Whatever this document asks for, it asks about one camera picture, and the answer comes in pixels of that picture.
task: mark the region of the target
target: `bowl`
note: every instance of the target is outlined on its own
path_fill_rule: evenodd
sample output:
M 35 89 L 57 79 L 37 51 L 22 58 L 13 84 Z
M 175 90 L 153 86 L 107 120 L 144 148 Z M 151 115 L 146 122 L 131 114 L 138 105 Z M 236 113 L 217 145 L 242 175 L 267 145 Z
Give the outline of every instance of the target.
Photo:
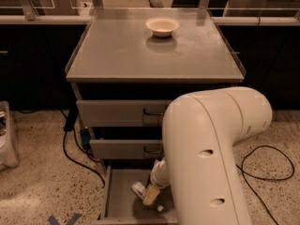
M 147 20 L 146 27 L 154 36 L 164 38 L 169 37 L 179 27 L 179 21 L 168 17 L 156 17 Z

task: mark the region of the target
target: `terrazzo floor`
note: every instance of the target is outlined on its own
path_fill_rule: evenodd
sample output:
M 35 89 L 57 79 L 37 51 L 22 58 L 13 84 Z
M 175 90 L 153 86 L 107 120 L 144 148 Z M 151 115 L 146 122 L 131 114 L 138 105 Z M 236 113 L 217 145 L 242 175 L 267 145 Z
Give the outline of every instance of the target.
M 67 224 L 76 214 L 74 224 L 90 224 L 101 212 L 102 182 L 98 176 L 69 161 L 63 153 L 65 117 L 59 111 L 23 114 L 12 112 L 19 136 L 20 165 L 0 172 L 0 224 L 50 224 L 53 216 Z M 281 182 L 267 182 L 248 177 L 280 225 L 300 224 L 300 111 L 277 111 L 271 127 L 258 136 L 238 143 L 235 161 L 259 145 L 272 145 L 284 152 L 295 166 L 294 176 Z M 98 169 L 75 144 L 73 133 L 67 135 L 67 151 L 80 162 Z M 245 169 L 258 176 L 279 178 L 292 169 L 279 152 L 262 148 L 245 162 Z M 276 224 L 241 176 L 253 225 Z

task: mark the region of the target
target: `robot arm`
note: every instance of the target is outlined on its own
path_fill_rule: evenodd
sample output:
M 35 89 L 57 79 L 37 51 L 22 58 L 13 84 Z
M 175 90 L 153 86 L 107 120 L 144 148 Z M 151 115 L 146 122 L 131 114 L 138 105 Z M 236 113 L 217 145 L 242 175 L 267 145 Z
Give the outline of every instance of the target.
M 171 103 L 163 145 L 179 225 L 252 224 L 233 145 L 267 130 L 271 120 L 267 99 L 246 87 L 191 93 Z M 159 185 L 156 169 L 151 182 Z

